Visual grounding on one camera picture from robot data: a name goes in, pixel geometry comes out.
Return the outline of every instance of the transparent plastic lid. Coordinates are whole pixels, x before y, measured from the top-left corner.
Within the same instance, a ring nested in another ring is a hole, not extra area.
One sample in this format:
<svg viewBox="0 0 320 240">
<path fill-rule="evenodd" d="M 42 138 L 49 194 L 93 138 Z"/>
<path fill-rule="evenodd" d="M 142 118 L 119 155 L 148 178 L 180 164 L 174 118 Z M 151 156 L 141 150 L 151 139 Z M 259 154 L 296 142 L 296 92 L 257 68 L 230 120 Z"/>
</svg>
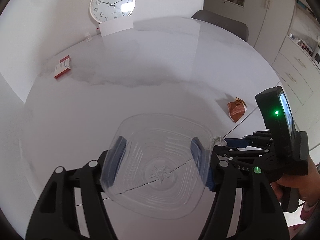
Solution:
<svg viewBox="0 0 320 240">
<path fill-rule="evenodd" d="M 124 120 L 112 141 L 101 186 L 137 213 L 176 219 L 197 206 L 210 166 L 213 136 L 175 115 L 140 114 Z"/>
</svg>

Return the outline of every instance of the round clock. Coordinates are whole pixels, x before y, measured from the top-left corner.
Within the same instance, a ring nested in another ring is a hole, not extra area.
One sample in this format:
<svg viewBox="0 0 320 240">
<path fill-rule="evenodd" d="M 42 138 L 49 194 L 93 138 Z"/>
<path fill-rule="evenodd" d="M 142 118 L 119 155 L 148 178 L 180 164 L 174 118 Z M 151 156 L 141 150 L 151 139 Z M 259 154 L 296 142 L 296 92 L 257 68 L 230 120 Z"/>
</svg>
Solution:
<svg viewBox="0 0 320 240">
<path fill-rule="evenodd" d="M 91 16 L 99 23 L 114 20 L 132 13 L 135 0 L 91 0 Z"/>
</svg>

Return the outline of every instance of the chair backrest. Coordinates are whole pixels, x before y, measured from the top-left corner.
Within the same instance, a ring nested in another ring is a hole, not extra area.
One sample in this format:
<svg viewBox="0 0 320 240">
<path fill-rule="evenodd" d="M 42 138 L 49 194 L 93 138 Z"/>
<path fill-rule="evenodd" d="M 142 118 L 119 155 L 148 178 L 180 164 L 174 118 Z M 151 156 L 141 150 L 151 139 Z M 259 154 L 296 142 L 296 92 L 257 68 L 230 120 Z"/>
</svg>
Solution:
<svg viewBox="0 0 320 240">
<path fill-rule="evenodd" d="M 244 41 L 248 41 L 249 29 L 247 25 L 242 22 L 229 19 L 207 10 L 197 11 L 191 18 L 217 25 L 233 33 Z"/>
</svg>

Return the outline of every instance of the clear plastic container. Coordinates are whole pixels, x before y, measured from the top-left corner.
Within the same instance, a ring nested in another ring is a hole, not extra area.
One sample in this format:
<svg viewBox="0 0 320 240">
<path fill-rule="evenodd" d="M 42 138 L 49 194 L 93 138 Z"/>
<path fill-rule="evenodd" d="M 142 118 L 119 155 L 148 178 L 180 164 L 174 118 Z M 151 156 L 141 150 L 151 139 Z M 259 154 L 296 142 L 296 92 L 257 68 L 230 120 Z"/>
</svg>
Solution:
<svg viewBox="0 0 320 240">
<path fill-rule="evenodd" d="M 197 206 L 213 146 L 208 128 L 182 117 L 140 114 L 124 120 L 112 141 L 101 186 L 137 213 L 177 219 Z"/>
</svg>

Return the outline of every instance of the brown foil wrapper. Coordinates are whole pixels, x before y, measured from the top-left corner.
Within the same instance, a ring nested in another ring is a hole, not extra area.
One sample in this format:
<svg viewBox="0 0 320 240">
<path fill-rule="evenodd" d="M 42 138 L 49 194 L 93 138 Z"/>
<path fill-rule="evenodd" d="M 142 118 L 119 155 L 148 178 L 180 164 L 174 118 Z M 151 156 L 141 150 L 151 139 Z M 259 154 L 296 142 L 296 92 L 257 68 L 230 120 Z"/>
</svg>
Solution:
<svg viewBox="0 0 320 240">
<path fill-rule="evenodd" d="M 230 102 L 227 105 L 229 108 L 229 115 L 234 122 L 238 122 L 247 110 L 247 105 L 240 98 L 236 98 L 234 102 Z"/>
</svg>

